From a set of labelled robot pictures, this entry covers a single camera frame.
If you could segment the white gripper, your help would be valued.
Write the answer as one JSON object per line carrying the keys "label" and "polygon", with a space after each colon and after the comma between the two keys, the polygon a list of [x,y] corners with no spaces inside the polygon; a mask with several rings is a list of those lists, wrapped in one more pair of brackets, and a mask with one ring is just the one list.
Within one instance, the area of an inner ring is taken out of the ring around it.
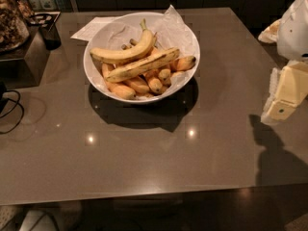
{"label": "white gripper", "polygon": [[308,95],[308,0],[295,0],[258,40],[277,42],[278,54],[294,60],[282,69],[274,68],[270,75],[269,98],[261,122],[274,125],[288,119]]}

